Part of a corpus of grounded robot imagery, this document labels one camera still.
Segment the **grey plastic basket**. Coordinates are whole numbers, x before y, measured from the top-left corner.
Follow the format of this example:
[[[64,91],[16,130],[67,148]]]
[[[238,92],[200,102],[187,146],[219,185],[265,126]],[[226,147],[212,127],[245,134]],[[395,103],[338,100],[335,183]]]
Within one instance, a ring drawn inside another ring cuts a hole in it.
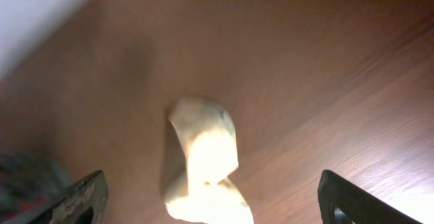
[[[67,171],[47,154],[1,154],[1,222],[59,194],[71,184]]]

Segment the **cream paper bag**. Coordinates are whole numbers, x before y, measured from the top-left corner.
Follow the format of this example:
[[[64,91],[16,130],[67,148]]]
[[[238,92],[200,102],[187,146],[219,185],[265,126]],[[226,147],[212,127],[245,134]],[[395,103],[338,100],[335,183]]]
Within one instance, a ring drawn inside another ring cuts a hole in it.
[[[229,176],[239,167],[235,124],[217,102],[178,100],[168,119],[185,157],[185,170],[163,195],[167,213],[190,223],[253,224],[249,204]]]

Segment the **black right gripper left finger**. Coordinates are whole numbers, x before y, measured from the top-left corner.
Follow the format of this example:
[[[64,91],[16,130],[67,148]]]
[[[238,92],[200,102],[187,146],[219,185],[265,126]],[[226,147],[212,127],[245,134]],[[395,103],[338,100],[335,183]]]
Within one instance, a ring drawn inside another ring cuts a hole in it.
[[[24,224],[101,224],[109,190],[102,170],[97,170],[20,215]]]

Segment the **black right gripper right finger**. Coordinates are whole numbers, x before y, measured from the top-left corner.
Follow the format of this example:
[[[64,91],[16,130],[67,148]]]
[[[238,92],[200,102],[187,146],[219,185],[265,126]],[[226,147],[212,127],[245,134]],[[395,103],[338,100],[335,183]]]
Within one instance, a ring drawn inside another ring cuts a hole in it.
[[[322,171],[317,196],[323,224],[420,224],[331,170]]]

